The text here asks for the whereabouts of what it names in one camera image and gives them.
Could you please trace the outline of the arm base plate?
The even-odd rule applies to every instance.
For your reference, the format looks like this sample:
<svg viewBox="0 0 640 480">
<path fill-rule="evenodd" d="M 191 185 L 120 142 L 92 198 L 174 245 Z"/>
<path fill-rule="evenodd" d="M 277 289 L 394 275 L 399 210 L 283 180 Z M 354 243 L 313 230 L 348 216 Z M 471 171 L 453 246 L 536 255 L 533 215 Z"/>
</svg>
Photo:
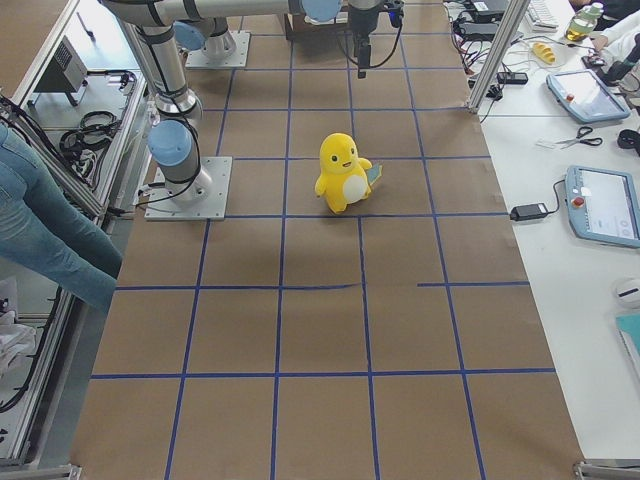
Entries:
<svg viewBox="0 0 640 480">
<path fill-rule="evenodd" d="M 226 70 L 245 68 L 251 34 L 245 30 L 226 31 L 210 37 L 200 50 L 190 51 L 186 59 L 187 69 Z"/>
<path fill-rule="evenodd" d="M 202 157 L 201 171 L 194 182 L 179 186 L 166 182 L 160 167 L 154 181 L 163 186 L 152 189 L 145 207 L 144 218 L 149 221 L 196 221 L 225 219 L 232 158 Z"/>
</svg>

